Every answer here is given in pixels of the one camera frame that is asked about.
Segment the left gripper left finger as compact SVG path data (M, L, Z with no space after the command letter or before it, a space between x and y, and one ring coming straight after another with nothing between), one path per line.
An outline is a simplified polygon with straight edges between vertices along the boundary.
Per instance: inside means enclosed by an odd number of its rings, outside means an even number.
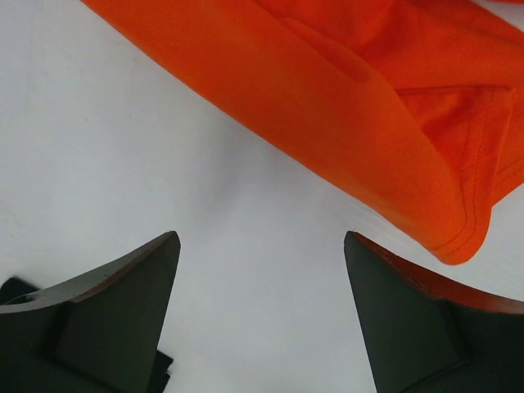
M4 392L147 392L180 253L167 232L1 304Z

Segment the orange t shirt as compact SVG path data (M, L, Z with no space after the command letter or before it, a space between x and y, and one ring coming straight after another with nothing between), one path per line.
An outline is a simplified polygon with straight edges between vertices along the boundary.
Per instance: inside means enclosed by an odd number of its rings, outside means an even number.
M445 264L523 182L523 33L471 1L90 1Z

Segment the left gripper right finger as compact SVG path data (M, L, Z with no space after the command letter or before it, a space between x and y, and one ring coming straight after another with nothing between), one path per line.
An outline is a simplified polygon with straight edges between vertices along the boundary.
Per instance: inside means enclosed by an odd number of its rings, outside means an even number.
M379 392L521 392L523 303L405 260L356 232L346 267Z

